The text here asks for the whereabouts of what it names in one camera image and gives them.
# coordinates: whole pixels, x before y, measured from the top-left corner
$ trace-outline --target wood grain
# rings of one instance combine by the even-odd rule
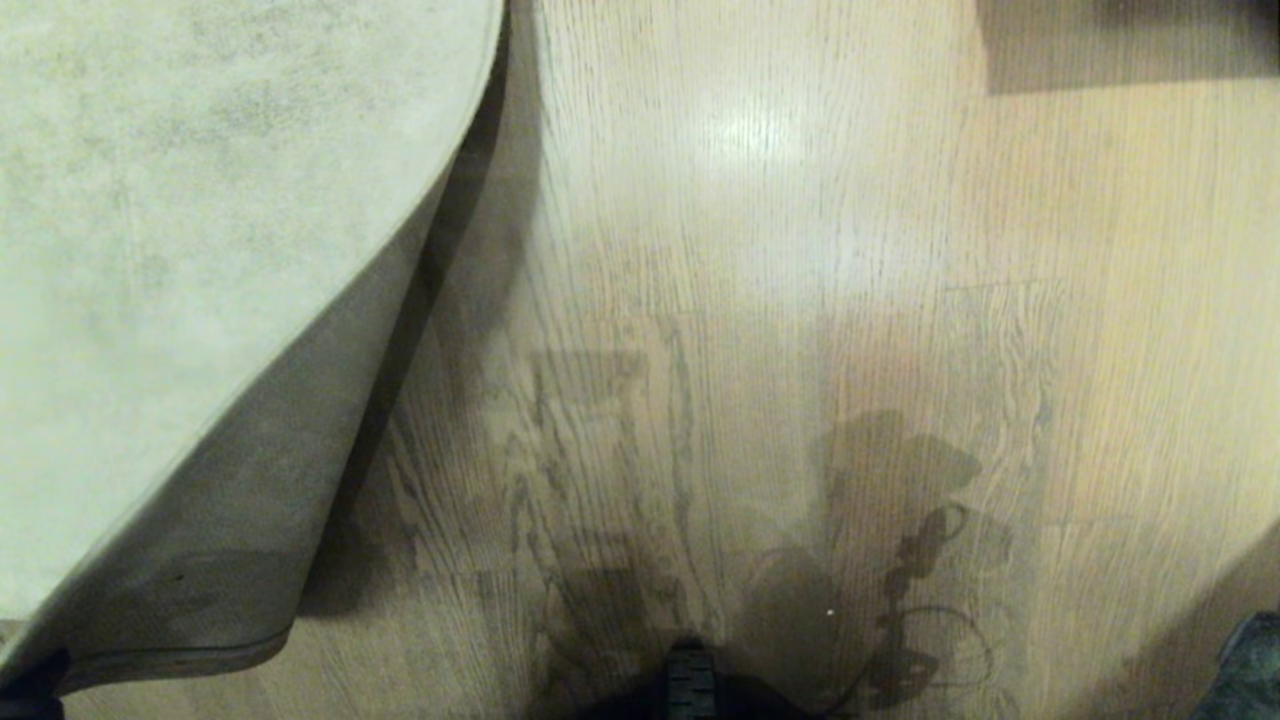
[[[566,717],[687,634],[814,710],[1183,716],[1280,598],[1270,19],[1059,5],[515,3],[289,647],[73,716]]]

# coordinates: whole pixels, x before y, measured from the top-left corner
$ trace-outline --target wooden floor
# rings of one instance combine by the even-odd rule
[[[289,647],[73,717],[566,717],[689,634],[814,711],[1184,716],[1280,601],[1274,13],[511,20]]]

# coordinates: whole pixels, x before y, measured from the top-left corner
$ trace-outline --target dark object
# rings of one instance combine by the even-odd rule
[[[0,689],[0,720],[64,720],[63,703],[54,692],[70,665],[67,651],[55,652]]]
[[[577,720],[819,720],[755,678],[716,673],[701,643],[678,643],[653,682],[609,698]]]
[[[1217,679],[1190,720],[1280,717],[1280,614],[1240,623],[1219,656]]]

